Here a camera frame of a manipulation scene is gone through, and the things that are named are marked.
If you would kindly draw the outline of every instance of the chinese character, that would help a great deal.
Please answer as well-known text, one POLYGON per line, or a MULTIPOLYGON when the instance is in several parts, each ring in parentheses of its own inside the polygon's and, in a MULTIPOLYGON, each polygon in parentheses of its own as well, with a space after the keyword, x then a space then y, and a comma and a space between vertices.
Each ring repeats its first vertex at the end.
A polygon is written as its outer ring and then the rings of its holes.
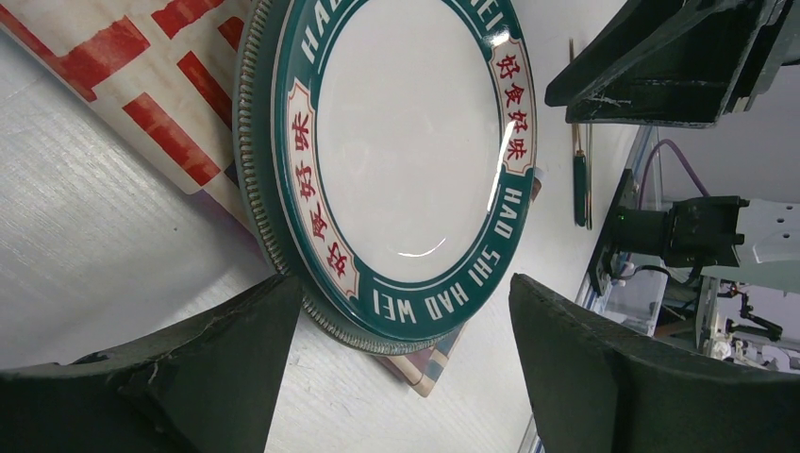
POLYGON ((520 101, 523 100, 524 92, 524 88, 518 87, 516 83, 511 83, 511 89, 506 90, 506 108, 511 107, 511 101, 516 105, 520 105, 520 101))
POLYGON ((311 185, 311 167, 304 166, 303 161, 300 160, 300 166, 294 167, 294 174, 297 176, 297 181, 300 182, 300 196, 308 198, 317 193, 314 186, 311 185))
POLYGON ((336 271, 336 275, 339 277, 343 276, 347 257, 342 256, 342 252, 339 250, 339 243, 333 243, 333 245, 327 248, 327 251, 330 252, 330 255, 327 257, 327 265, 336 271))
POLYGON ((292 130, 294 131, 294 147, 297 151, 305 151, 308 149, 308 114, 306 119, 303 119, 302 113, 298 112, 294 115, 294 122, 292 123, 292 130))
POLYGON ((514 120, 514 133, 519 134, 521 130, 527 130, 527 113, 522 113, 517 110, 508 114, 508 117, 514 120))
POLYGON ((323 234, 323 230, 327 229, 327 223, 323 220, 323 208, 320 206, 320 202, 317 202, 316 212, 313 210, 309 212, 311 213, 311 228, 314 230, 314 236, 324 241, 325 235, 323 234))
POLYGON ((514 160, 519 160, 522 156, 527 153, 525 149, 525 140, 523 139, 513 139, 508 142, 508 158, 514 158, 514 160))
POLYGON ((508 78, 520 72, 520 65, 517 64, 516 55, 506 55, 506 57, 497 63, 500 68, 500 78, 508 78))

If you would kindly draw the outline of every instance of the table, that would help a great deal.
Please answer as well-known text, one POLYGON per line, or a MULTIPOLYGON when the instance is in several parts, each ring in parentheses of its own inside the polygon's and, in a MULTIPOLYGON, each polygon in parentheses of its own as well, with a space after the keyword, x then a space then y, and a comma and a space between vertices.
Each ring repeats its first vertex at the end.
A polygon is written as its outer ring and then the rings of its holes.
MULTIPOLYGON (((511 272, 574 298, 600 228, 573 225, 570 128, 542 100, 622 0, 515 1, 547 172, 511 272)), ((0 367, 69 362, 207 310, 270 275, 243 228, 184 195, 7 37, 0 38, 0 367)), ((636 128, 596 126, 600 225, 636 128)), ((422 399, 301 319, 269 452, 516 451, 530 416, 506 276, 422 399)))

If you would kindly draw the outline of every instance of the purple cable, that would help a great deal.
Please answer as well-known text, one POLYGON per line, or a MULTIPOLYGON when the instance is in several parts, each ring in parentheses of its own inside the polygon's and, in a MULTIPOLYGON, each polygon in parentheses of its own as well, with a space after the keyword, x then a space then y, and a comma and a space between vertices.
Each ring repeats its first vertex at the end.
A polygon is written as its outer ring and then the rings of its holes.
POLYGON ((647 187, 647 175, 650 174, 650 165, 653 163, 653 158, 656 156, 659 149, 664 144, 669 145, 669 147, 673 150, 677 159, 680 160, 680 164, 683 165, 683 168, 686 170, 686 173, 689 174, 689 177, 692 179, 692 182, 694 183, 695 186, 697 186, 697 190, 699 190, 700 193, 703 194, 703 196, 710 196, 710 193, 708 193, 706 186, 704 186, 703 182, 700 181, 700 178, 694 172, 692 166, 689 165, 689 161, 686 160, 686 156, 683 155, 683 152, 681 152, 680 148, 677 147, 677 144, 675 144, 675 142, 673 142, 670 139, 664 139, 656 143, 656 146, 653 148, 653 151, 650 151, 650 156, 647 158, 647 163, 644 164, 644 175, 642 175, 642 188, 639 195, 639 204, 636 207, 637 210, 640 210, 642 208, 642 203, 644 201, 644 188, 647 187))

